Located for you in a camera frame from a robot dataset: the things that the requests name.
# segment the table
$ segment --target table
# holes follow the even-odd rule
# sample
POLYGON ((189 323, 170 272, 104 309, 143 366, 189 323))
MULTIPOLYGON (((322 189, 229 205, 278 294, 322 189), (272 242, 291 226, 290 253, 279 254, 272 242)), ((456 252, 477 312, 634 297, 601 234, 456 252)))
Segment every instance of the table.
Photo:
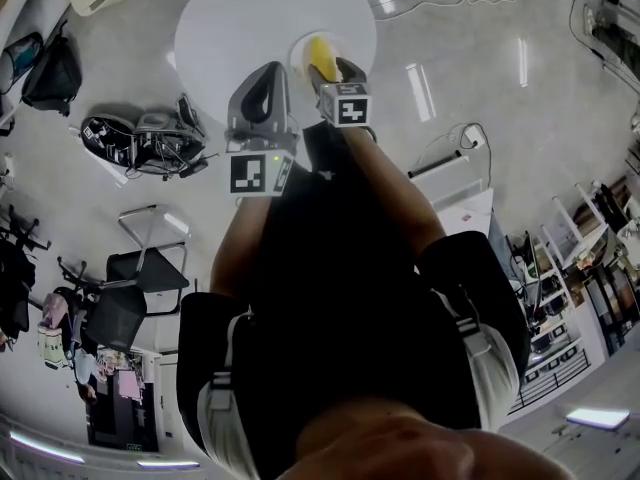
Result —
POLYGON ((229 98, 244 79, 280 61, 289 75, 291 114, 304 129, 321 118, 289 57, 296 42, 316 31, 340 38, 343 55, 369 72, 376 27, 367 0, 191 0, 176 32, 176 69, 194 102, 226 125, 229 98))

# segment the black shirt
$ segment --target black shirt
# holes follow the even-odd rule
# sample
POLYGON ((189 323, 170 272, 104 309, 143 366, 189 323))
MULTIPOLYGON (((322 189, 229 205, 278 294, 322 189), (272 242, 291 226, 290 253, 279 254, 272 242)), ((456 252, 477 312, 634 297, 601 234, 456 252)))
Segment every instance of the black shirt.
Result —
POLYGON ((261 478, 291 467, 304 426, 350 397, 386 397, 443 426, 479 427, 464 343, 432 289, 471 298, 524 357, 514 354, 524 371, 524 318, 487 239, 448 237, 414 262, 360 180, 294 179, 272 205, 250 299, 183 302, 178 402, 196 442, 197 394, 222 368, 230 319, 249 305, 253 316, 234 334, 232 382, 261 478), (507 315, 492 315, 496 307, 507 315))

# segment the desk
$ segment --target desk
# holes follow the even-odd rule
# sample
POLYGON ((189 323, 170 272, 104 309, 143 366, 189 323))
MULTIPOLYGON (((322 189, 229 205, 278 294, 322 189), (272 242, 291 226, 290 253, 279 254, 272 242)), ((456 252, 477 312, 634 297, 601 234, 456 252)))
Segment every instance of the desk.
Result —
POLYGON ((316 31, 339 38, 343 55, 369 72, 376 26, 367 0, 191 0, 176 32, 176 69, 194 102, 226 124, 229 98, 245 78, 279 61, 289 76, 291 115, 305 129, 321 117, 312 88, 289 59, 294 45, 316 31))

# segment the office chair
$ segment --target office chair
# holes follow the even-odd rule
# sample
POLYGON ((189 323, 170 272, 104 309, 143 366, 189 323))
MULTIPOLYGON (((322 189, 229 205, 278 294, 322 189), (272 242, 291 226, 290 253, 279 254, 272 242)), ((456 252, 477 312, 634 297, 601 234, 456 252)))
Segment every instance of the office chair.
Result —
MULTIPOLYGON (((86 283, 86 290, 99 293, 96 306, 88 315, 85 329, 87 336, 96 343, 120 352, 129 352, 140 326, 145 318, 176 315, 180 312, 182 290, 189 286, 183 276, 187 261, 185 242, 175 242, 158 247, 150 247, 153 231, 158 220, 167 213, 157 205, 125 212, 118 217, 118 223, 131 239, 140 247, 139 251, 114 254, 107 260, 107 279, 99 284, 86 283), (132 216, 149 215, 150 222, 140 237, 126 224, 132 216), (162 254, 170 249, 182 250, 182 266, 178 271, 162 254), (176 306, 161 313, 148 313, 145 293, 178 290, 176 306)), ((63 273, 69 271, 61 265, 63 273)), ((75 282, 65 275, 65 279, 75 282)))

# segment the chair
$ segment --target chair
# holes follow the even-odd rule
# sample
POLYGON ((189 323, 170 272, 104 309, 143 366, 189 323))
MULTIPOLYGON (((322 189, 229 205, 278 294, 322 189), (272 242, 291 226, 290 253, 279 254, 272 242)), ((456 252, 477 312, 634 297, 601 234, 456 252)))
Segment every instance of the chair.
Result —
POLYGON ((168 219, 167 215, 170 214, 153 205, 118 217, 118 223, 140 247, 140 251, 114 254, 107 260, 107 280, 99 285, 100 298, 89 316, 85 331, 96 343, 120 352, 129 352, 145 318, 171 316, 180 312, 182 290, 189 286, 189 281, 183 276, 187 261, 185 242, 149 247, 159 219, 164 217, 165 222, 175 221, 173 217, 173 220, 168 219), (145 215, 150 217, 150 221, 141 238, 125 221, 130 217, 145 215), (183 252, 180 271, 162 254, 162 251, 170 249, 181 249, 183 252), (171 290, 178 290, 175 308, 161 313, 147 313, 145 293, 171 290))

